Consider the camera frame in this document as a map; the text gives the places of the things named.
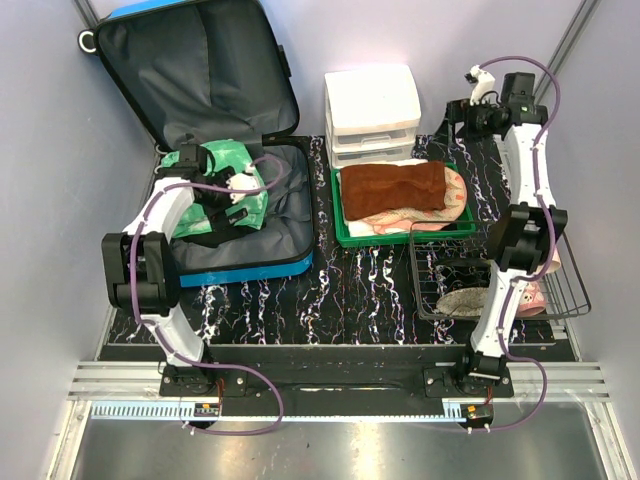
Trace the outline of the green white patterned garment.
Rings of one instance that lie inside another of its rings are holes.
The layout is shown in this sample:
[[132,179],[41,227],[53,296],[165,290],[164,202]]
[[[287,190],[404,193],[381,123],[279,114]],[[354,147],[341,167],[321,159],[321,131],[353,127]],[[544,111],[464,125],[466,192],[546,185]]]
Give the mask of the green white patterned garment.
[[244,189],[264,187],[265,182],[253,164],[247,148],[235,140],[217,140],[202,145],[209,153],[204,175],[199,183],[216,180],[228,181],[237,174],[251,179],[243,185],[232,187],[237,193],[219,194],[196,190],[196,202],[181,216],[172,238],[211,248],[226,241],[259,231],[263,227],[268,193],[246,195]]

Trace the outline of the pink mesh patterned pouch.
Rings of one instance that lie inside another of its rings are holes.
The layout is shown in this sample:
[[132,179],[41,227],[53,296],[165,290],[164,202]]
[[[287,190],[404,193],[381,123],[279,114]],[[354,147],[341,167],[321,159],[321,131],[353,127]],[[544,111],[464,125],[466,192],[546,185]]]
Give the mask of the pink mesh patterned pouch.
[[366,217],[362,222],[377,235],[411,230],[440,231],[444,229],[461,216],[467,203],[467,188],[462,176],[453,169],[444,167],[444,178],[443,209],[420,211],[414,208],[401,208]]

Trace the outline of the brown suede cloth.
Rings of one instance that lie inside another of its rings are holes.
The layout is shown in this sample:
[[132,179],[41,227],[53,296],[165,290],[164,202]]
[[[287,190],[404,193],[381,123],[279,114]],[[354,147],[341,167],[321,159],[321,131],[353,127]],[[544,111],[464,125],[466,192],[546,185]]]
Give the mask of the brown suede cloth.
[[388,210],[445,208],[445,164],[358,164],[340,170],[343,213],[349,221]]

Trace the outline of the blue fish-print suitcase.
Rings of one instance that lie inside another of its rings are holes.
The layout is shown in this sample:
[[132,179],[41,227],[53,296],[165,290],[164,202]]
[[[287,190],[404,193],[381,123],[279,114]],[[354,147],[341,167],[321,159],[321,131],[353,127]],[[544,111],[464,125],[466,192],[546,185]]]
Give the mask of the blue fish-print suitcase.
[[256,1],[144,1],[79,33],[161,152],[236,140],[269,185],[263,227],[213,248],[173,240],[182,284],[290,277],[313,261],[312,166],[290,70]]

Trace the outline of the white towel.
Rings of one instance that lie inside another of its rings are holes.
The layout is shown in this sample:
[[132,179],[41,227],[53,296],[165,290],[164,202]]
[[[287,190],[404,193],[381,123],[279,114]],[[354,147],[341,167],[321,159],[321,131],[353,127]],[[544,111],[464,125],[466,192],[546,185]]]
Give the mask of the white towel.
[[[406,159],[395,162],[380,162],[380,165],[395,165],[400,167],[413,166],[426,163],[426,160],[421,159]],[[366,223],[364,220],[348,221],[343,216],[343,222],[348,230],[349,236],[352,238],[375,236],[374,226]]]

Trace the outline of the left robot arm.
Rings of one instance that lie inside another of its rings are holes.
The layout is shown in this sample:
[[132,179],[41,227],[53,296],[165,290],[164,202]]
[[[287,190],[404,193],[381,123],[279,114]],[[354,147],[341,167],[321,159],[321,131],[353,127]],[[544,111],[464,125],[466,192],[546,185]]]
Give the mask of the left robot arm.
[[221,393],[224,382],[180,306],[181,280],[171,250],[176,233],[223,233],[242,214],[226,215],[259,188],[244,145],[233,140],[184,144],[165,155],[155,170],[152,193],[135,219],[101,242],[111,305],[130,313],[166,356],[164,395]]

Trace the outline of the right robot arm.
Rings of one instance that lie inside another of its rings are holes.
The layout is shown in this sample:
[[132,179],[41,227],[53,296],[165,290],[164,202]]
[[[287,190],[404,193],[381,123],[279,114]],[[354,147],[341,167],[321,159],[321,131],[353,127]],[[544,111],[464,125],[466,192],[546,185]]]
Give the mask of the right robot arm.
[[534,75],[506,74],[495,103],[486,98],[495,78],[484,67],[472,67],[466,79],[473,90],[454,108],[453,120],[464,139],[502,140],[511,192],[506,210],[488,229],[485,304],[464,356],[451,372],[457,390],[472,397],[500,386],[507,377],[509,336],[521,298],[527,285],[549,269],[568,214],[557,207],[551,192],[546,139],[553,117],[535,100]]

